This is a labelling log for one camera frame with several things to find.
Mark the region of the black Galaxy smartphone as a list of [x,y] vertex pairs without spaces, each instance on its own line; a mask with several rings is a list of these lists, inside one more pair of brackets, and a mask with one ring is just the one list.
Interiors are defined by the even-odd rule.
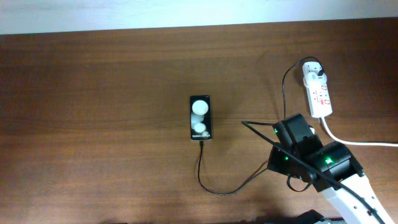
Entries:
[[213,138],[209,95],[190,96],[190,138],[207,141]]

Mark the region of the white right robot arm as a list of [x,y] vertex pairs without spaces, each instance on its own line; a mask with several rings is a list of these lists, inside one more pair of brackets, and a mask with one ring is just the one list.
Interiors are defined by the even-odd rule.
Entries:
[[314,186],[346,223],[393,223],[351,151],[340,142],[321,143],[305,118],[296,114],[272,125],[279,142],[267,168]]

